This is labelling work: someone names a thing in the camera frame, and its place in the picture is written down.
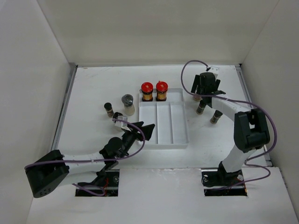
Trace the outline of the red-lid sauce jar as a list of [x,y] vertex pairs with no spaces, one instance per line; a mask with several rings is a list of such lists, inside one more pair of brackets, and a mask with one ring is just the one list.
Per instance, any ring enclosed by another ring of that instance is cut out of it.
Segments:
[[168,84],[164,81],[158,81],[156,84],[156,100],[166,101],[167,100]]
[[150,82],[144,82],[141,85],[142,101],[150,102],[153,101],[153,85]]

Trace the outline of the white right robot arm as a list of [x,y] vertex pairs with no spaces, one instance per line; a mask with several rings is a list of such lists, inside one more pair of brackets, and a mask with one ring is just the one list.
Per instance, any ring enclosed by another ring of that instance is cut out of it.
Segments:
[[216,124],[222,115],[234,123],[234,146],[229,155],[219,163],[216,171],[202,173],[202,183],[206,187],[237,184],[241,181],[245,161],[270,141],[264,112],[229,99],[225,92],[218,89],[219,85],[220,80],[214,73],[204,72],[195,76],[191,89],[192,93],[201,96],[198,114],[209,106],[215,110],[211,123]]

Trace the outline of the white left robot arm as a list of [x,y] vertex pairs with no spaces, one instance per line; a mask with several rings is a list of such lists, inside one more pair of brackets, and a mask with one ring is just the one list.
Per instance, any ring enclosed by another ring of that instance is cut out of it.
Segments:
[[118,165],[119,161],[133,157],[129,149],[136,141],[144,145],[149,141],[155,124],[145,125],[139,121],[125,122],[121,137],[113,137],[99,152],[85,155],[67,155],[56,149],[41,159],[27,165],[27,176],[34,198],[44,197],[57,187],[71,184],[78,190],[92,196],[105,196],[103,182],[107,171]]

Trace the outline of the black-top brown chunk grinder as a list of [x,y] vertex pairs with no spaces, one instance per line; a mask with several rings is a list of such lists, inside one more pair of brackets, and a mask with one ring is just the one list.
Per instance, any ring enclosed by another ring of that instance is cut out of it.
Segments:
[[200,100],[201,100],[201,96],[198,95],[198,94],[193,95],[192,98],[193,98],[193,100],[195,100],[195,101],[200,101]]

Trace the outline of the small black-lid spice jar inner-right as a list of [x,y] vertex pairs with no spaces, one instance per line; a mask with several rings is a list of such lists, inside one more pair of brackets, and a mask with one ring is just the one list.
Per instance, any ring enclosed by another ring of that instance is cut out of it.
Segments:
[[205,110],[205,107],[206,107],[206,103],[202,100],[200,101],[199,105],[198,105],[198,108],[196,110],[196,113],[198,115],[202,115],[204,110]]

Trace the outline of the white plastic organizer tray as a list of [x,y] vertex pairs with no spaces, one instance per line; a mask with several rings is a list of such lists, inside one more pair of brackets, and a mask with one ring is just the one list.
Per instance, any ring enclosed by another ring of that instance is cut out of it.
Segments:
[[166,101],[143,102],[142,91],[139,91],[138,115],[144,125],[155,125],[150,140],[145,143],[146,149],[184,149],[188,146],[188,124],[181,88],[170,88]]

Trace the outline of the black-top white powder grinder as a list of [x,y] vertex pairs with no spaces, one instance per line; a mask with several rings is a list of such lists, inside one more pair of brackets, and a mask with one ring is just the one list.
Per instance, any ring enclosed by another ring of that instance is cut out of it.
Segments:
[[113,119],[112,121],[114,123],[118,122],[118,121],[122,121],[123,120],[123,114],[121,112],[115,112],[113,115]]

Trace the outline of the small black-lid spice jar outer-right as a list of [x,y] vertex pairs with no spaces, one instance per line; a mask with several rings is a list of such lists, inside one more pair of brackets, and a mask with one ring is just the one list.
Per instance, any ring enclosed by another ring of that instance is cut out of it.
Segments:
[[212,124],[217,124],[218,120],[221,118],[222,115],[223,115],[222,112],[216,110],[216,111],[214,112],[213,116],[211,117],[210,122],[211,122]]

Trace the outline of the small black-lid spice jar left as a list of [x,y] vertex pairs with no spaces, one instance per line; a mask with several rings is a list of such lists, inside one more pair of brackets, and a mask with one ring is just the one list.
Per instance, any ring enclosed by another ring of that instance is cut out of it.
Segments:
[[104,104],[104,108],[105,108],[105,110],[107,112],[108,117],[112,118],[113,115],[114,115],[112,104],[109,103],[109,102],[107,102],[107,103]]

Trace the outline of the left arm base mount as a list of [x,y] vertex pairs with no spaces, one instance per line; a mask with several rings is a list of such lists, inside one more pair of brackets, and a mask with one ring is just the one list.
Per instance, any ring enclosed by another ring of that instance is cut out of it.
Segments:
[[120,170],[112,169],[100,172],[92,182],[79,182],[76,187],[76,197],[117,197],[119,193]]

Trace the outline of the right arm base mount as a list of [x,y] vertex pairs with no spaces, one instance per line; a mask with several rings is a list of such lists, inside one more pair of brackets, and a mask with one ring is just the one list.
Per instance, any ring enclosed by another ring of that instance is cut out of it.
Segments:
[[241,170],[224,176],[217,170],[202,170],[201,174],[205,196],[247,196],[244,183],[232,187],[244,180]]

